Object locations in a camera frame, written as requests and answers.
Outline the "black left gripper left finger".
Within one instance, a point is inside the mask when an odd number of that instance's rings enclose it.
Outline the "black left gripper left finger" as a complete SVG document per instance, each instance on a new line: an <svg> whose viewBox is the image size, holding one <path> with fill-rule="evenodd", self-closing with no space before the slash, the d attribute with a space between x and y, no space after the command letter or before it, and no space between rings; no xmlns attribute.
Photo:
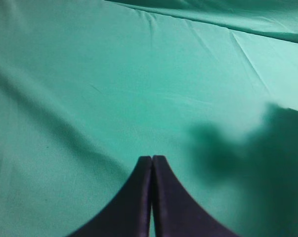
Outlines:
<svg viewBox="0 0 298 237"><path fill-rule="evenodd" d="M151 214L152 158L140 157L113 199L71 237L147 237Z"/></svg>

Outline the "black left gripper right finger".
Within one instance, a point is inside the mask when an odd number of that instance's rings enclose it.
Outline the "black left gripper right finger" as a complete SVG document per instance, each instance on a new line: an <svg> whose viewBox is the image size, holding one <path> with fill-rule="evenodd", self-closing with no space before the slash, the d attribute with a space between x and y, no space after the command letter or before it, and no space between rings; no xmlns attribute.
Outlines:
<svg viewBox="0 0 298 237"><path fill-rule="evenodd" d="M152 159L152 207L157 237L236 237L190 196L165 156Z"/></svg>

